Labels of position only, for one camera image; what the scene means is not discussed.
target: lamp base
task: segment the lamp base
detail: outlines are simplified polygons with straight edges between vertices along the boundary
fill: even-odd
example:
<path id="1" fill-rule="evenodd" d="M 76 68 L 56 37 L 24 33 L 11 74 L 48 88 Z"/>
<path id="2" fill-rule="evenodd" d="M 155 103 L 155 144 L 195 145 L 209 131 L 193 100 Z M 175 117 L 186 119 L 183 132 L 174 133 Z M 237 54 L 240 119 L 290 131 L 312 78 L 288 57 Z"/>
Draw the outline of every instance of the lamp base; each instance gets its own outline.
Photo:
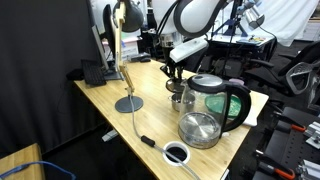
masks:
<path id="1" fill-rule="evenodd" d="M 143 100 L 137 96 L 132 96 L 132 102 L 133 102 L 133 110 L 137 111 L 143 106 Z M 115 108 L 118 112 L 121 113 L 130 113 L 132 112 L 131 102 L 129 97 L 123 97 L 119 99 L 116 104 Z"/>

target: wooden desk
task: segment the wooden desk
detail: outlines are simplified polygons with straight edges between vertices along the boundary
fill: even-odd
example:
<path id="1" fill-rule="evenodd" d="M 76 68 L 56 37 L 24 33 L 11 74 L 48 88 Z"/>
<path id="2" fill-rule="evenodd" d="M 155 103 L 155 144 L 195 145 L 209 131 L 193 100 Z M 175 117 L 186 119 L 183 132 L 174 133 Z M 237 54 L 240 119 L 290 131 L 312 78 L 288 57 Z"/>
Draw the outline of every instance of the wooden desk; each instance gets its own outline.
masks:
<path id="1" fill-rule="evenodd" d="M 0 174 L 16 167 L 24 163 L 40 161 L 41 160 L 41 153 L 39 150 L 39 146 L 37 144 L 33 144 L 28 146 L 20 151 L 17 151 L 9 156 L 6 156 L 0 159 Z M 41 180 L 44 178 L 44 171 L 41 165 L 34 164 L 30 165 L 28 168 L 11 174 L 10 176 L 6 177 L 5 180 Z"/>
<path id="2" fill-rule="evenodd" d="M 178 135 L 179 113 L 171 107 L 169 96 L 172 93 L 165 88 L 168 77 L 159 69 L 162 65 L 156 61 L 128 64 L 129 74 L 136 88 L 134 95 L 141 97 L 144 101 L 143 107 L 135 112 L 137 131 L 153 139 L 160 147 L 164 147 L 170 141 L 182 142 Z M 189 72 L 183 73 L 184 77 L 191 75 L 192 73 Z M 193 178 L 184 168 L 167 164 L 159 151 L 136 137 L 132 127 L 131 113 L 124 114 L 116 111 L 114 106 L 117 100 L 127 96 L 125 81 L 108 81 L 107 85 L 95 88 L 89 87 L 84 81 L 75 83 L 157 178 Z M 256 116 L 268 98 L 256 92 L 252 92 L 251 95 L 253 106 L 257 111 L 252 116 Z M 223 137 L 210 149 L 189 147 L 191 158 L 187 165 L 201 179 L 220 179 L 249 129 L 249 126 L 242 125 L 230 131 L 230 136 Z"/>

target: black kettle handle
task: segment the black kettle handle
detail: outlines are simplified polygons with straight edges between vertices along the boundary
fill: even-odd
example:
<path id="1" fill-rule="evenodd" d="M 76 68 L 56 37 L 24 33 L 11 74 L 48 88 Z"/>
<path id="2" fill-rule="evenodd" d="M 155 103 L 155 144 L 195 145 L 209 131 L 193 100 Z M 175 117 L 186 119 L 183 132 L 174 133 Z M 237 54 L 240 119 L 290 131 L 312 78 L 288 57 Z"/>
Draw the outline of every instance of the black kettle handle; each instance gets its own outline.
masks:
<path id="1" fill-rule="evenodd" d="M 242 86 L 239 83 L 228 82 L 226 84 L 226 90 L 228 92 L 227 100 L 229 101 L 227 104 L 230 106 L 231 95 L 236 95 L 241 102 L 241 109 L 238 116 L 232 122 L 223 125 L 224 127 L 222 127 L 222 132 L 230 131 L 240 126 L 246 120 L 251 109 L 250 90 L 247 87 Z"/>

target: power cord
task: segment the power cord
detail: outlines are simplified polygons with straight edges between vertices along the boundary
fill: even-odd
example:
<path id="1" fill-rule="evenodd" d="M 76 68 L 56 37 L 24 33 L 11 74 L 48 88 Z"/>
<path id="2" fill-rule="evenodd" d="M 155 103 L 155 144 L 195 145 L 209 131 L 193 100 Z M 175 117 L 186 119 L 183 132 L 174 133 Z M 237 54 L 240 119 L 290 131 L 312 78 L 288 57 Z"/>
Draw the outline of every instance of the power cord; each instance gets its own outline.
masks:
<path id="1" fill-rule="evenodd" d="M 50 162 L 47 162 L 47 161 L 35 161 L 35 162 L 28 162 L 28 163 L 25 163 L 25 164 L 21 164 L 21 165 L 19 165 L 17 167 L 14 167 L 14 168 L 8 170 L 7 172 L 4 172 L 4 173 L 0 174 L 0 180 L 3 180 L 4 178 L 6 178 L 7 176 L 9 176 L 11 174 L 14 174 L 14 173 L 17 173 L 19 171 L 22 171 L 22 170 L 26 169 L 27 167 L 29 167 L 29 165 L 32 165 L 32 164 L 50 165 L 50 166 L 52 166 L 54 168 L 57 168 L 58 170 L 66 173 L 66 174 L 69 174 L 71 176 L 72 180 L 76 179 L 76 176 L 73 173 L 71 173 L 71 172 L 69 172 L 69 171 L 67 171 L 67 170 L 65 170 L 65 169 L 63 169 L 63 168 L 61 168 L 61 167 L 59 167 L 59 166 L 57 166 L 57 165 L 55 165 L 53 163 L 50 163 Z"/>
<path id="2" fill-rule="evenodd" d="M 195 179 L 200 180 L 199 176 L 189 166 L 187 166 L 184 162 L 182 162 L 179 158 L 175 157 L 174 155 L 172 155 L 168 151 L 164 150 L 163 148 L 157 146 L 156 142 L 154 140 L 148 138 L 145 135 L 141 136 L 139 134 L 139 132 L 137 131 L 135 122 L 134 122 L 134 105 L 133 105 L 133 101 L 132 101 L 132 96 L 131 95 L 129 95 L 129 99 L 130 99 L 131 108 L 132 108 L 132 125 L 133 125 L 133 129 L 134 129 L 134 132 L 135 132 L 136 136 L 139 139 L 141 139 L 142 142 L 146 143 L 150 147 L 153 147 L 153 148 L 157 149 L 158 151 L 160 151 L 161 153 L 165 153 L 166 155 L 170 156 L 176 162 L 180 163 L 182 165 L 182 167 L 184 167 Z"/>

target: gray floor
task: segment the gray floor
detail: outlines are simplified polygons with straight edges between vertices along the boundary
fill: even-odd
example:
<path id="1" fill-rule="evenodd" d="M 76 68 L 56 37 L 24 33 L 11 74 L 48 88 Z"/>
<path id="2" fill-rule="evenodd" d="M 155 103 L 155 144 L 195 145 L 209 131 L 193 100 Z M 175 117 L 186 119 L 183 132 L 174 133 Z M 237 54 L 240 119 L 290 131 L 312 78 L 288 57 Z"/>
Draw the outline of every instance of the gray floor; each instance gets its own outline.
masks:
<path id="1" fill-rule="evenodd" d="M 291 47 L 278 46 L 272 63 L 280 66 L 285 60 L 277 58 L 278 53 L 297 53 L 308 42 L 294 42 Z M 251 89 L 259 92 L 267 92 L 265 88 L 257 87 L 256 84 L 248 85 Z M 305 95 L 288 98 L 274 91 L 268 94 L 285 102 L 286 106 L 305 109 L 303 103 Z M 250 173 L 255 168 L 256 160 L 252 153 L 261 146 L 265 128 L 272 123 L 270 116 L 272 110 L 265 107 L 258 118 L 258 125 L 251 128 L 230 165 L 230 179 L 250 179 Z M 44 160 L 55 163 L 76 174 L 77 179 L 154 179 L 148 169 L 140 162 L 134 153 L 126 146 L 121 138 L 116 137 L 110 142 L 103 142 L 102 135 L 108 131 L 108 125 L 102 125 L 86 137 L 44 157 Z M 69 176 L 45 167 L 47 180 L 70 179 Z"/>

